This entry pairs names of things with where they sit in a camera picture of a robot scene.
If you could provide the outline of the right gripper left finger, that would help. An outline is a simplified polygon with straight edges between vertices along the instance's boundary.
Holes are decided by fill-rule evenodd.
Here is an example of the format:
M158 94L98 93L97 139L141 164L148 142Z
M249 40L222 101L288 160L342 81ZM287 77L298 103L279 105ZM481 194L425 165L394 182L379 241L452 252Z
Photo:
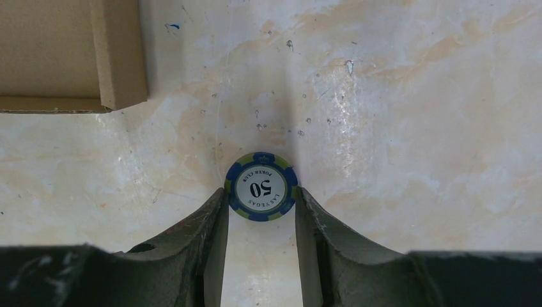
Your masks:
M219 306L228 237L223 189L127 252L3 246L2 306Z

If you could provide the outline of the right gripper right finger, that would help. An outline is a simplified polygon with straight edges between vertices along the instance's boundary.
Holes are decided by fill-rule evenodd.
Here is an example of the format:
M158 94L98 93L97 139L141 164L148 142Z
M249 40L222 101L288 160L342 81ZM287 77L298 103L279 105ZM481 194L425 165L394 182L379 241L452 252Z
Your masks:
M296 192L304 306L540 306L541 254L411 251L357 233Z

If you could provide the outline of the brown cardboard box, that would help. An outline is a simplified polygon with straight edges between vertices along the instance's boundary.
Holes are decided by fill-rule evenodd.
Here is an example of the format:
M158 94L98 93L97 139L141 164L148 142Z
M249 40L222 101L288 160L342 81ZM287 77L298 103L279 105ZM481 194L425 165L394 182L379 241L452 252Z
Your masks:
M108 113L147 98L137 1L1 2L2 113Z

